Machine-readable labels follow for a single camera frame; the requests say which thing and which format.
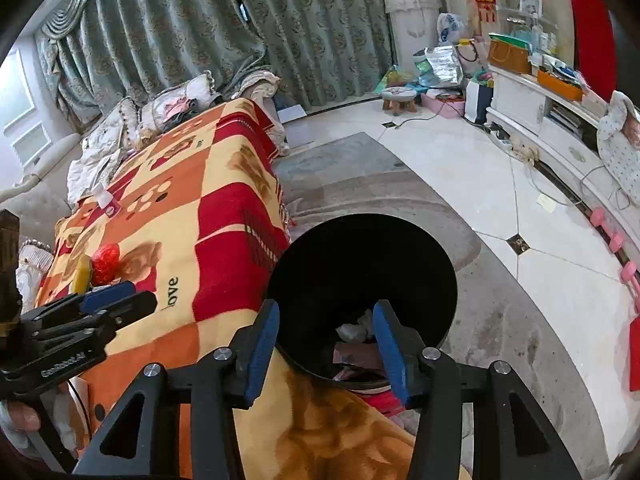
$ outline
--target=rug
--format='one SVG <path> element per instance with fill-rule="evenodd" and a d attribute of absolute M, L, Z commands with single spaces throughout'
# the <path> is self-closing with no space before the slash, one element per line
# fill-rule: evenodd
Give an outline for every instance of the rug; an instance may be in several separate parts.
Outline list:
<path fill-rule="evenodd" d="M 458 307 L 441 349 L 457 362 L 509 362 L 544 409 L 582 478 L 605 475 L 600 420 L 574 363 L 516 279 L 466 222 L 365 132 L 273 163 L 296 226 L 293 239 L 337 216 L 375 212 L 409 220 L 447 251 Z M 472 406 L 463 408 L 462 464 L 472 470 Z"/>

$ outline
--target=person's thumb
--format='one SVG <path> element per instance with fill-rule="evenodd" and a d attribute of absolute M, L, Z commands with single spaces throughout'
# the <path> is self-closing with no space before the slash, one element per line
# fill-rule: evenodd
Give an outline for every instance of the person's thumb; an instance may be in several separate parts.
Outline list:
<path fill-rule="evenodd" d="M 9 402 L 9 416 L 17 430 L 38 431 L 40 417 L 36 410 L 22 402 Z"/>

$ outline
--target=stool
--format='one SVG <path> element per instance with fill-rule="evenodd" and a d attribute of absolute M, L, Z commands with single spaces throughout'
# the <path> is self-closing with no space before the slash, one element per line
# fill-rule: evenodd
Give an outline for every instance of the stool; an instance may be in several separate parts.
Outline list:
<path fill-rule="evenodd" d="M 417 92 L 412 88 L 406 88 L 404 86 L 391 86 L 385 88 L 382 91 L 382 97 L 384 102 L 382 103 L 383 110 L 391 109 L 394 115 L 400 114 L 403 109 L 408 109 L 412 113 L 416 113 L 418 110 L 415 108 L 415 96 Z"/>

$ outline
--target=orange box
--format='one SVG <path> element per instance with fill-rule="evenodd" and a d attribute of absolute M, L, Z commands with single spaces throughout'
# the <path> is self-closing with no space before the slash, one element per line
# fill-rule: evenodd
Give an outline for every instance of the orange box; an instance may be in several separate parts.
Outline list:
<path fill-rule="evenodd" d="M 549 75 L 546 72 L 542 72 L 542 70 L 538 70 L 538 83 L 540 83 L 540 86 L 548 88 L 552 92 L 569 101 L 580 102 L 582 100 L 581 88 L 565 83 L 564 81 L 560 81 L 557 77 Z"/>

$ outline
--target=red plastic bag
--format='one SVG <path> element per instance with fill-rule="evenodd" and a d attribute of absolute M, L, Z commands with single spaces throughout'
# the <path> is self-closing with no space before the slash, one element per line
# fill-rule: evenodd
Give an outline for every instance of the red plastic bag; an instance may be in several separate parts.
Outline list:
<path fill-rule="evenodd" d="M 109 285 L 118 272 L 120 263 L 120 247 L 118 244 L 109 244 L 98 248 L 91 257 L 94 269 L 91 284 L 93 286 Z"/>

